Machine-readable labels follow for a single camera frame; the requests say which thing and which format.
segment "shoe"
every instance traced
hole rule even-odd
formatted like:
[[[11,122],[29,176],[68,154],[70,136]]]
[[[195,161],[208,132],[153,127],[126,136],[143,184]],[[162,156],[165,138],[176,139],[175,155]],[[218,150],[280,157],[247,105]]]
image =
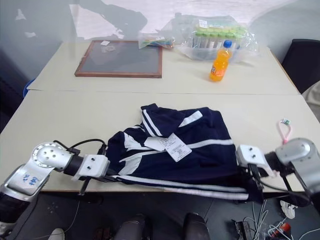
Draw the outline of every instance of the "shoe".
[[[48,240],[65,240],[65,232],[61,228],[56,228]]]
[[[295,208],[297,208],[297,206],[292,205],[290,203],[287,203],[286,201],[282,201],[280,200],[280,205],[281,205],[281,209],[284,213],[284,215],[288,218],[288,219],[294,219],[296,214],[295,214]]]

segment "plastic bag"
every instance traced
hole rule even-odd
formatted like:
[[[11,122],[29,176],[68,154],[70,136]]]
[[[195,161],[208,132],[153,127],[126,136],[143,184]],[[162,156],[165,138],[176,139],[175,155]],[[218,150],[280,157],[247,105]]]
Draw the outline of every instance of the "plastic bag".
[[[159,33],[139,33],[138,44],[139,49],[145,46],[161,46],[166,49],[172,49],[174,47],[174,38],[165,37],[163,34]]]
[[[190,26],[184,26],[179,35],[184,36],[184,40],[177,49],[193,60],[214,60],[225,40],[232,41],[230,62],[239,62],[259,53],[255,35],[230,16],[195,16]]]

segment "table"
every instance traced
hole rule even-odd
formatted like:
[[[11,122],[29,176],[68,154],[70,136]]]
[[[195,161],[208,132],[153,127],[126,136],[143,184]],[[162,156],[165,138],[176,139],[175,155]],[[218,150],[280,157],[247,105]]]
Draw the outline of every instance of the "table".
[[[236,146],[248,144],[263,152],[282,144],[276,122],[291,120],[292,138],[305,137],[320,149],[320,124],[301,95],[166,94],[31,90],[0,135],[0,182],[28,161],[33,148],[60,140],[66,145],[90,139],[107,141],[117,131],[141,122],[140,106],[191,109],[207,106],[219,110]],[[96,153],[97,143],[84,144],[82,153]],[[51,174],[46,191],[78,191],[81,181],[58,172]],[[285,188],[280,177],[264,180]],[[294,191],[302,187],[289,177]],[[157,191],[153,188],[92,180],[88,191]]]
[[[248,57],[244,62],[233,64],[226,71],[223,81],[213,83],[209,79],[212,62],[192,61],[167,49],[163,50],[162,78],[75,77],[89,44],[63,43],[28,89],[165,94],[299,94],[265,46],[260,47],[260,56]]]

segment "black cable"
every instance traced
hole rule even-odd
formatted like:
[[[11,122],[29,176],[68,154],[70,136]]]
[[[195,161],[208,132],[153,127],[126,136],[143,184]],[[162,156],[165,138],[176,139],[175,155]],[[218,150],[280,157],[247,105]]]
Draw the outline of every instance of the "black cable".
[[[39,196],[36,197],[36,200],[35,200],[35,204],[31,210],[31,212],[29,213],[28,217],[26,218],[26,220],[24,221],[24,223],[22,224],[22,226],[20,227],[19,231],[17,232],[17,234],[15,235],[15,239],[19,236],[21,230],[24,228],[26,222],[29,220],[30,216],[32,215],[32,213],[34,212],[36,206],[37,206],[37,203],[38,203],[38,199],[39,199]]]
[[[302,193],[300,193],[300,192],[288,191],[288,190],[285,190],[285,189],[283,189],[283,188],[278,188],[278,187],[275,187],[275,186],[271,186],[271,185],[269,185],[269,184],[261,181],[261,179],[258,179],[258,178],[254,178],[254,179],[257,180],[257,181],[258,181],[259,183],[261,183],[262,185],[268,187],[268,188],[271,188],[271,189],[274,189],[274,190],[278,190],[278,191],[281,191],[281,192],[284,192],[284,193],[288,193],[288,194],[290,194],[290,195],[294,195],[294,196],[296,196],[296,197],[302,198],[302,199],[308,201],[308,203],[310,202],[310,199],[309,199],[306,195],[304,195],[304,194],[302,194]]]
[[[67,147],[66,145],[64,145],[62,142],[60,142],[60,141],[58,141],[58,140],[54,140],[53,142],[61,145],[61,146],[64,147],[65,149],[69,149],[69,147]]]
[[[72,145],[71,148],[75,148],[81,144],[85,144],[85,143],[89,143],[89,142],[100,142],[104,145],[106,145],[105,141],[101,140],[101,139],[98,139],[98,138],[93,138],[93,139],[88,139],[88,140],[84,140],[84,141],[80,141],[78,143],[76,143],[75,145]]]

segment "gray floor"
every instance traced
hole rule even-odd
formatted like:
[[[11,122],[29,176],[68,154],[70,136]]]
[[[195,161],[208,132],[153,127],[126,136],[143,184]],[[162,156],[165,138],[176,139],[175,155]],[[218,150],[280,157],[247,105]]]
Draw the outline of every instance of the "gray floor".
[[[34,211],[24,224],[28,211],[21,217],[9,240],[31,240],[48,235],[55,228],[67,229],[71,224],[78,201],[65,197],[41,194]],[[269,210],[263,229],[269,224],[283,219],[277,200],[268,200]],[[255,203],[255,212],[260,205]],[[80,202],[77,218],[73,227],[66,233],[66,240],[91,240],[95,229],[112,227],[118,229],[122,222],[137,213],[149,216],[153,221],[154,240],[182,239],[182,224],[188,212],[199,213],[207,220],[212,240],[237,240],[232,220],[240,221],[252,217],[252,204],[212,199],[177,193],[104,193],[103,202]],[[296,217],[289,220],[292,235],[298,240],[306,231],[320,228],[320,215],[310,205],[296,209]],[[303,240],[320,239],[320,231],[306,235]]]

